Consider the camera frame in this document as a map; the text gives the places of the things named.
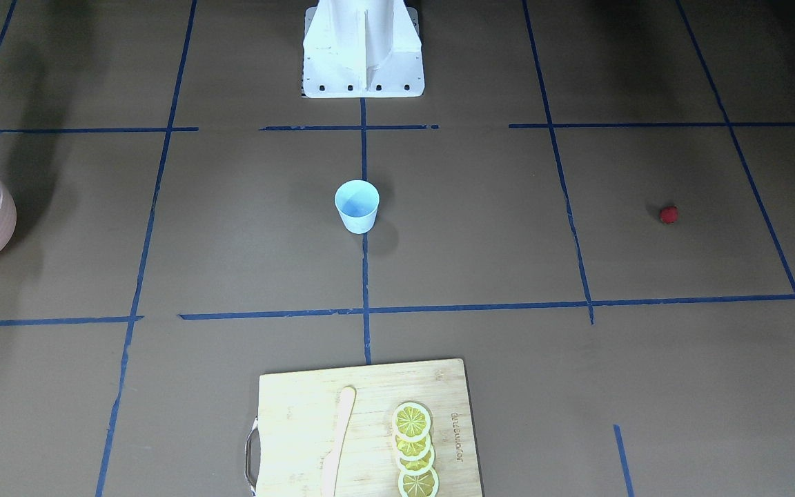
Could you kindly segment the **red strawberry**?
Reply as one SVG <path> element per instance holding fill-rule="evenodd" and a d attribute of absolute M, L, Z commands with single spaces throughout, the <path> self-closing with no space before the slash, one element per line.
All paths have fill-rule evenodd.
<path fill-rule="evenodd" d="M 678 207 L 676 205 L 669 205 L 661 208 L 658 217 L 663 224 L 675 224 L 678 222 L 679 218 Z"/>

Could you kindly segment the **light blue paper cup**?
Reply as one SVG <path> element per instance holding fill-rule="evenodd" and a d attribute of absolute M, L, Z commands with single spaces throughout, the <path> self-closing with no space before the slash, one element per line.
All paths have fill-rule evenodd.
<path fill-rule="evenodd" d="M 372 183 L 362 179 L 345 182 L 335 192 L 334 202 L 345 229 L 350 233 L 363 235 L 373 228 L 380 194 Z"/>

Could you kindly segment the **yellow plastic knife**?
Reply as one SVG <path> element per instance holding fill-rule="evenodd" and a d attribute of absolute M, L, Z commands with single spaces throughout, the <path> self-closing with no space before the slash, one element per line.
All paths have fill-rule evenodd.
<path fill-rule="evenodd" d="M 334 496 L 337 486 L 338 472 L 340 472 L 340 461 L 344 448 L 344 441 L 353 407 L 356 399 L 356 390 L 351 386 L 344 387 L 340 392 L 337 409 L 335 410 L 335 430 L 331 450 L 325 455 L 322 461 L 322 484 L 320 494 L 322 496 Z"/>

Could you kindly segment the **wooden cutting board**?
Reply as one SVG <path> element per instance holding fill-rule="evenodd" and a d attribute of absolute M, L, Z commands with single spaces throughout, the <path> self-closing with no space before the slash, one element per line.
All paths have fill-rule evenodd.
<path fill-rule="evenodd" d="M 466 365 L 452 358 L 262 375 L 245 448 L 253 496 L 322 496 L 322 461 L 346 386 L 356 399 L 334 496 L 401 496 L 391 415 L 403 402 L 430 411 L 436 496 L 483 495 Z"/>

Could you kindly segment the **lemon slice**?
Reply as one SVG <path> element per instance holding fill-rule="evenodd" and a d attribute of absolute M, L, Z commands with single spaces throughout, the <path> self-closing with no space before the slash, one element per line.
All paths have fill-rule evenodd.
<path fill-rule="evenodd" d="M 392 412 L 391 424 L 395 437 L 406 442 L 418 442 L 430 434 L 431 412 L 420 403 L 403 402 Z"/>
<path fill-rule="evenodd" d="M 419 458 L 420 454 L 431 447 L 431 434 L 427 434 L 425 437 L 414 441 L 409 441 L 406 438 L 395 435 L 393 442 L 397 456 L 398 452 L 400 452 L 403 453 L 404 458 L 413 460 Z"/>
<path fill-rule="evenodd" d="M 400 469 L 402 473 L 406 473 L 410 476 L 422 475 L 423 473 L 431 471 L 435 460 L 435 447 L 429 447 L 429 449 L 420 454 L 420 457 L 417 459 L 406 459 L 403 457 L 403 453 L 400 452 L 398 452 L 397 457 L 395 457 L 398 469 Z"/>

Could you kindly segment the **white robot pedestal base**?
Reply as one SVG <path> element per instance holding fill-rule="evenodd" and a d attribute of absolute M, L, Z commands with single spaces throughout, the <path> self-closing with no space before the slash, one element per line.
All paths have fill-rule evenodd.
<path fill-rule="evenodd" d="M 424 94 L 419 13 L 404 1 L 319 1 L 306 9 L 302 46 L 303 97 Z"/>

